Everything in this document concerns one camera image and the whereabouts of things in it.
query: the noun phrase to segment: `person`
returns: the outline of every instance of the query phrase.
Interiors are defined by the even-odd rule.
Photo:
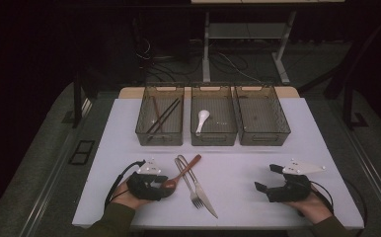
[[[128,236],[135,210],[152,202],[148,199],[139,199],[130,193],[126,181],[116,188],[113,197],[102,218],[86,230],[85,237]],[[316,237],[352,236],[314,193],[310,193],[303,200],[286,202],[285,204],[299,210],[311,221],[313,224],[312,232]]]

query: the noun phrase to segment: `sleeve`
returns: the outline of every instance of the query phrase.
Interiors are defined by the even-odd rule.
[[[110,203],[102,218],[86,230],[85,237],[126,237],[134,215],[134,209]]]
[[[312,231],[316,237],[351,237],[351,233],[335,217],[329,217],[320,223],[313,225]]]

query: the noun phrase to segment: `floor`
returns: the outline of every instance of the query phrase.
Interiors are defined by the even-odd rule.
[[[168,52],[157,51],[145,69],[147,81],[201,81],[201,45],[191,43],[189,61],[177,61]],[[338,65],[350,47],[345,42],[289,44],[283,64],[290,85],[300,88]],[[270,54],[273,41],[213,41],[210,46],[211,81],[268,81],[280,85]],[[341,121],[343,97],[326,100],[328,81],[300,96],[307,100],[326,144],[345,178],[366,226],[352,231],[357,236],[381,236],[381,120],[366,100],[354,94],[353,111],[361,113],[367,127],[354,131]],[[72,85],[61,92],[38,131],[9,189],[0,200],[0,236],[81,236],[84,229],[71,225],[93,156],[105,129],[117,92],[101,92],[85,103],[84,118],[72,128]],[[89,161],[83,166],[67,164],[80,140],[94,140]],[[144,236],[159,236],[147,231]],[[164,236],[312,236],[308,230],[287,233],[218,231],[162,233]]]

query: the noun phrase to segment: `white spoon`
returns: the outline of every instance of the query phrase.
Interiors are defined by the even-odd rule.
[[[200,131],[202,130],[202,126],[205,123],[206,119],[208,119],[209,117],[209,111],[206,111],[206,110],[200,111],[198,114],[198,117],[199,117],[199,124],[197,126],[196,136],[200,136]]]

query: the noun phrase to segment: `knife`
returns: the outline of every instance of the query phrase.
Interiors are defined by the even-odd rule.
[[[188,161],[187,161],[187,159],[185,159],[184,156],[179,155],[178,158],[185,166],[188,165]],[[188,171],[188,173],[190,174],[190,177],[192,178],[192,180],[194,182],[195,192],[196,192],[197,196],[200,198],[200,200],[202,200],[203,204],[209,210],[209,212],[211,212],[211,214],[218,219],[218,215],[216,214],[214,207],[212,206],[211,202],[208,199],[208,196],[205,194],[205,191],[203,190],[202,186],[200,185],[199,181],[197,180],[196,176],[194,175],[193,170],[190,169]]]

